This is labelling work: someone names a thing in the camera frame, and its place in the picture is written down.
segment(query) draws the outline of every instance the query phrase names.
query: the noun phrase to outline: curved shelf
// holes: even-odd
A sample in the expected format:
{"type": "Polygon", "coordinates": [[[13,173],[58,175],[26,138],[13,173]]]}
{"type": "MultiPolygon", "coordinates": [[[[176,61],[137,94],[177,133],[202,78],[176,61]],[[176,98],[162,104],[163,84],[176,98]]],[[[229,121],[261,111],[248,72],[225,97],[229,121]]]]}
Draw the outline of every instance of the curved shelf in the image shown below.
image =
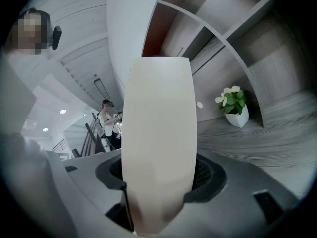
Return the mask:
{"type": "Polygon", "coordinates": [[[264,106],[262,105],[261,103],[261,100],[259,99],[259,94],[258,94],[258,91],[257,89],[255,88],[255,84],[254,84],[254,81],[253,81],[253,77],[252,75],[250,74],[250,71],[247,67],[247,65],[244,63],[244,61],[242,60],[242,58],[240,57],[240,55],[237,53],[237,51],[233,48],[233,46],[226,40],[226,38],[221,35],[218,31],[216,31],[212,26],[210,26],[208,23],[206,23],[205,21],[203,21],[202,19],[200,19],[198,16],[192,14],[191,12],[189,11],[186,11],[185,9],[181,8],[181,7],[178,7],[176,5],[173,5],[171,3],[168,3],[168,2],[165,2],[165,1],[161,1],[161,0],[158,0],[158,3],[160,4],[163,4],[163,5],[166,5],[166,6],[169,6],[177,11],[180,11],[182,12],[183,14],[191,17],[192,19],[196,20],[197,22],[199,22],[200,24],[202,24],[203,26],[205,26],[209,31],[211,31],[220,41],[223,42],[223,44],[230,50],[230,52],[234,55],[234,57],[237,59],[237,61],[240,63],[244,73],[246,74],[253,90],[254,90],[254,93],[256,95],[256,98],[257,98],[257,101],[258,101],[258,105],[259,105],[259,108],[260,108],[260,112],[261,112],[261,117],[262,117],[262,123],[263,123],[263,127],[266,126],[266,122],[265,122],[265,117],[264,117],[264,106]]]}

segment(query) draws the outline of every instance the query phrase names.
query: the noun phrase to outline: vase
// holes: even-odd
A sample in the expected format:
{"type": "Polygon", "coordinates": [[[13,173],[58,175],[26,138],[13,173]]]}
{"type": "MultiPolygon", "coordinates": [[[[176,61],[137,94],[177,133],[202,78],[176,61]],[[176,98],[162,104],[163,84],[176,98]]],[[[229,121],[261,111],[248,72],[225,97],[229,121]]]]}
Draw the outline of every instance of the vase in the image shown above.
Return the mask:
{"type": "Polygon", "coordinates": [[[242,109],[242,113],[239,114],[225,114],[229,123],[231,123],[233,126],[242,128],[247,121],[249,120],[249,111],[247,108],[247,105],[244,106],[242,109]]]}
{"type": "Polygon", "coordinates": [[[139,236],[152,237],[178,214],[193,186],[197,120],[188,58],[135,59],[123,112],[122,175],[131,218],[139,236]]]}

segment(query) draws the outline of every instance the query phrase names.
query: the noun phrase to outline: white flower pot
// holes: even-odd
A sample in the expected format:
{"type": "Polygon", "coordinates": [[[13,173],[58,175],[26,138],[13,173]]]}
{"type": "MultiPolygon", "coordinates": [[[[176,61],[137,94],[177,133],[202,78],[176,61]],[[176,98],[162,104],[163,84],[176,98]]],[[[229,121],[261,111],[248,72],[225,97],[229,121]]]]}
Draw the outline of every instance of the white flower pot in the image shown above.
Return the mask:
{"type": "Polygon", "coordinates": [[[247,121],[249,120],[249,111],[247,108],[247,105],[244,106],[244,108],[242,109],[242,113],[239,114],[225,114],[229,123],[231,123],[233,126],[242,128],[247,121]]]}

